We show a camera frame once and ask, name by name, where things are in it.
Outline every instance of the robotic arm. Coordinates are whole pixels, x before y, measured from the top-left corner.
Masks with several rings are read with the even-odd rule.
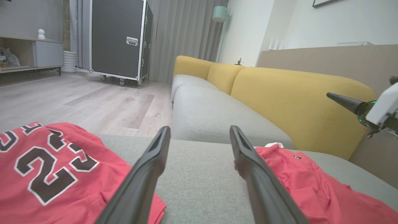
[[[390,83],[392,86],[377,101],[363,102],[331,92],[326,96],[356,114],[359,122],[368,128],[368,138],[380,131],[398,137],[398,77],[390,77]]]

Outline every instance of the white figurine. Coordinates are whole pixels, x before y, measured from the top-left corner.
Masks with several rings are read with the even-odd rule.
[[[45,34],[46,32],[44,32],[44,30],[39,29],[38,32],[39,32],[39,34],[37,35],[37,38],[39,38],[39,39],[46,39],[46,36],[44,36],[44,34]]]

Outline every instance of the red jersey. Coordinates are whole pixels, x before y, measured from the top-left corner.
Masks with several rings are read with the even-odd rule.
[[[311,224],[396,224],[398,213],[343,185],[302,152],[278,144],[256,148]]]
[[[59,123],[0,134],[2,223],[94,223],[131,167],[83,128]],[[148,223],[165,204],[155,194]]]

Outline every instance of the floor plank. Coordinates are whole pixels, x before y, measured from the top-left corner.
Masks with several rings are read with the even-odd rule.
[[[171,85],[89,73],[63,74],[0,87],[0,132],[32,122],[69,122],[91,133],[154,137],[172,121]]]

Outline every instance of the gray sofa cushion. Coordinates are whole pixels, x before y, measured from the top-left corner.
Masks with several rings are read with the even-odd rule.
[[[192,75],[183,75],[177,74],[173,77],[173,84],[172,84],[172,101],[174,101],[174,95],[176,94],[178,88],[183,85],[189,86],[200,86],[204,88],[218,90],[213,84],[209,83],[207,80],[192,76]]]
[[[106,147],[131,166],[152,140],[98,136]],[[341,183],[398,211],[398,190],[386,182],[336,156],[304,153]],[[155,192],[167,205],[161,224],[254,223],[246,182],[234,169],[229,144],[171,140],[166,168],[158,179]]]
[[[289,136],[230,95],[197,86],[182,86],[174,97],[172,139],[230,143],[237,125],[253,145],[281,142],[293,148]]]

